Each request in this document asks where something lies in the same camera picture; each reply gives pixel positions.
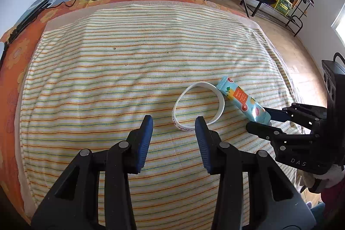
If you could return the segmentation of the right hand white glove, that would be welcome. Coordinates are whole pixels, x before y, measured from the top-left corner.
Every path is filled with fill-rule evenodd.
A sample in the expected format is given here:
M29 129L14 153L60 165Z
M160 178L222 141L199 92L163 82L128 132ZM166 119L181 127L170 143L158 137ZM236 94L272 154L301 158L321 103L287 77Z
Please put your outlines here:
M302 172L299 185L305 186L311 193L319 194L324 189L329 189L344 179L344 167L332 165L323 175Z

